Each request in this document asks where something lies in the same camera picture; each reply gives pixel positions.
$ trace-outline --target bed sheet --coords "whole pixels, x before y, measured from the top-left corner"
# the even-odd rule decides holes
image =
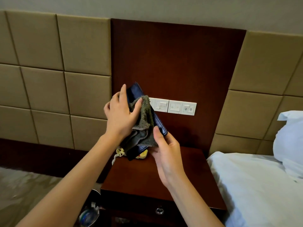
[[[229,211],[225,226],[303,226],[303,179],[273,156],[215,152],[207,161]]]

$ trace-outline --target floor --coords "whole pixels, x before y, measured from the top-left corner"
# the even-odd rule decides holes
[[[0,167],[0,226],[14,227],[61,179]]]

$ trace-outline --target forearm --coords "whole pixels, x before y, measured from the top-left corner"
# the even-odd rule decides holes
[[[118,144],[116,137],[107,134],[101,136],[83,159],[17,226],[73,226],[89,192]]]
[[[189,227],[223,226],[185,174],[172,179],[168,189]]]

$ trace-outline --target leather wallet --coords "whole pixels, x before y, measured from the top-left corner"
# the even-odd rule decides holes
[[[135,82],[130,88],[126,90],[127,94],[127,101],[128,103],[132,103],[135,99],[139,98],[140,96],[144,96],[144,93],[137,82]],[[167,130],[164,127],[163,123],[159,119],[159,117],[154,112],[153,108],[151,107],[151,114],[153,116],[153,120],[156,126],[159,127],[160,132],[163,136],[167,135]],[[134,146],[132,149],[128,150],[127,158],[128,160],[133,160],[143,151],[145,151],[148,147],[147,146]]]

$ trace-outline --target nightstand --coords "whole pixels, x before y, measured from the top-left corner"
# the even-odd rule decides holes
[[[226,206],[199,149],[181,147],[184,171],[201,197],[222,219]],[[111,217],[186,226],[168,189],[162,184],[154,158],[117,158],[101,188],[101,205]]]

